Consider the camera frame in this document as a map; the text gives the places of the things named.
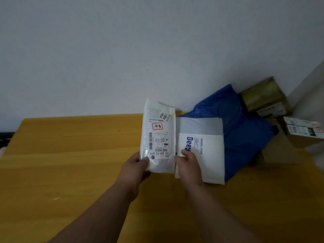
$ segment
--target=barcode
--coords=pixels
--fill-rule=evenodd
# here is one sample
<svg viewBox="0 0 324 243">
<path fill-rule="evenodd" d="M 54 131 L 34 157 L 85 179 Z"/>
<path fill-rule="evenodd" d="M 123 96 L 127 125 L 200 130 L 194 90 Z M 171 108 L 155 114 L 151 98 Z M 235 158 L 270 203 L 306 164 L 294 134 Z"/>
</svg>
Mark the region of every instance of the barcode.
<svg viewBox="0 0 324 243">
<path fill-rule="evenodd" d="M 149 133 L 148 138 L 149 138 L 149 143 L 150 143 L 150 150 L 152 150 L 153 149 L 153 137 L 152 137 L 152 133 Z"/>
<path fill-rule="evenodd" d="M 155 151 L 156 152 L 167 152 L 168 149 L 165 149 L 165 148 L 156 148 Z"/>
</svg>

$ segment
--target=wooden table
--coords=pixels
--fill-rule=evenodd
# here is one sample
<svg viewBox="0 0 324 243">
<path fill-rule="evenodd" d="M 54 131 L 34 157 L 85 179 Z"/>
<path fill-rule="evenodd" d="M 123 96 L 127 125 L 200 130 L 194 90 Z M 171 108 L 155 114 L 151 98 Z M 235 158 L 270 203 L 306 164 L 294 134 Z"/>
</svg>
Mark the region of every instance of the wooden table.
<svg viewBox="0 0 324 243">
<path fill-rule="evenodd" d="M 115 181 L 139 150 L 142 115 L 25 119 L 0 159 L 0 242 L 46 242 Z M 324 179 L 301 165 L 245 167 L 210 191 L 265 242 L 324 241 Z M 202 241 L 180 181 L 152 174 L 119 242 Z"/>
</svg>

